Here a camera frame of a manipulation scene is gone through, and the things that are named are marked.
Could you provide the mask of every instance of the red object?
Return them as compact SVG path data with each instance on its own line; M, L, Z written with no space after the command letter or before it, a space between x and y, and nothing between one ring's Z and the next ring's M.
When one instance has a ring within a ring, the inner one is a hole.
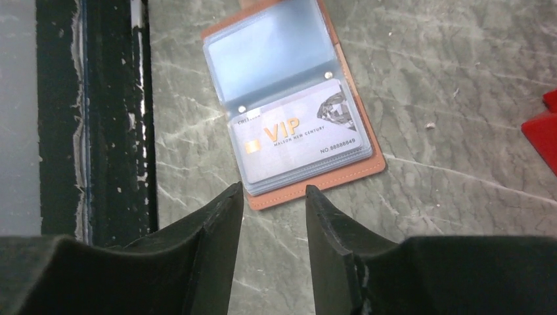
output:
M522 133L557 175L557 90L543 95L548 110L522 124Z

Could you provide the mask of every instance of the vip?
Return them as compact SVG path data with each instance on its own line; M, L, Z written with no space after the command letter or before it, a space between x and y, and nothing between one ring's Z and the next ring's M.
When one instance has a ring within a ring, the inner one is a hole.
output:
M300 120L298 118L290 118L288 121L286 121L286 123L284 123L284 121L281 123L276 123L273 127L273 132L270 132L267 128L265 128L265 133L267 133L267 136L269 136L269 138L273 142L276 142L279 139L279 126L280 130L282 131L282 136L284 138L287 138L288 134L290 134L291 136L294 135L294 128L299 125Z

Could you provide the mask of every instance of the black strip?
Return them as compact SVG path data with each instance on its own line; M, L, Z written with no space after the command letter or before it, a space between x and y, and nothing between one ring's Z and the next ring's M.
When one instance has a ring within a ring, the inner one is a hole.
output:
M76 186L73 135L79 127L79 82L72 59L75 0L35 2L42 234L76 230L81 191Z
M150 73L142 93L130 1L86 7L92 241L125 245L157 229Z

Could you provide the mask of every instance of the card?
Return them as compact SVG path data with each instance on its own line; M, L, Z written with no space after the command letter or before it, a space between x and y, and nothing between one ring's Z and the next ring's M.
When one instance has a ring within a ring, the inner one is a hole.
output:
M233 118L231 136L244 180L254 184L352 153L362 146L354 119L359 115L337 79Z

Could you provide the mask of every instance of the marble surface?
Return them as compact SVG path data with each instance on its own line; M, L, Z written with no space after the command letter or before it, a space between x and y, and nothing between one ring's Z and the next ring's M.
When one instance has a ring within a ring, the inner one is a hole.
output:
M325 0L388 169L326 195L393 241L557 235L520 131L557 87L555 0ZM200 32L237 0L150 1L161 227L240 180ZM435 129L427 130L428 123ZM314 314L304 204L244 210L229 314Z

